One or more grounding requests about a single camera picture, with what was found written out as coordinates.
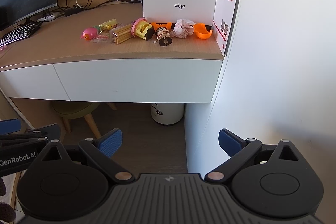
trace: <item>orange bowl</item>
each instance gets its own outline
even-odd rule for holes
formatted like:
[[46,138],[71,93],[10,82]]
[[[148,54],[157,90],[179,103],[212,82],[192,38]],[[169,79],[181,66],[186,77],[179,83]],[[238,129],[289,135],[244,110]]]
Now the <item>orange bowl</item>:
[[210,32],[208,32],[204,23],[195,24],[194,29],[195,29],[194,33],[200,39],[208,39],[212,35],[212,30],[210,30]]

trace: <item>ribbed black surface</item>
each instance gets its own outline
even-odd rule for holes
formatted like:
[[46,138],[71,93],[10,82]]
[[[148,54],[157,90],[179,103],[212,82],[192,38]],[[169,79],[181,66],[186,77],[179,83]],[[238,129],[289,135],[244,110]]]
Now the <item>ribbed black surface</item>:
[[[27,217],[22,224],[55,224]],[[321,224],[313,216],[277,221],[243,210],[222,185],[209,184],[198,174],[147,175],[118,185],[96,211],[63,224]]]

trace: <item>keyboard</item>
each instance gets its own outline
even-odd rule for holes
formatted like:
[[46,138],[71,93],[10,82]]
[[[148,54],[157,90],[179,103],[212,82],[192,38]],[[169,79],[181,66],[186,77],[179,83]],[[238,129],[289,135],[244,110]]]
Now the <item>keyboard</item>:
[[30,37],[40,28],[41,24],[42,22],[29,22],[8,32],[0,38],[0,47]]

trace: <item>white drawer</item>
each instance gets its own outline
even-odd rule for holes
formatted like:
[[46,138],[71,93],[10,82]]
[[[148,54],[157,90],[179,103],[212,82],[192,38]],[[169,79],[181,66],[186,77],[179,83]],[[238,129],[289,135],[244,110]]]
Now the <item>white drawer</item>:
[[54,64],[72,101],[209,103],[221,60],[113,59]]
[[7,97],[69,100],[52,64],[1,71],[0,86]]

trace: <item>crumpled paper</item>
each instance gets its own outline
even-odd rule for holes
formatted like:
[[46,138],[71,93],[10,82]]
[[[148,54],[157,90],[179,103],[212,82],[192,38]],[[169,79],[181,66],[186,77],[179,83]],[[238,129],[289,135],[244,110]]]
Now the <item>crumpled paper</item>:
[[174,30],[171,31],[170,37],[186,38],[194,33],[194,22],[189,19],[179,19],[175,24]]

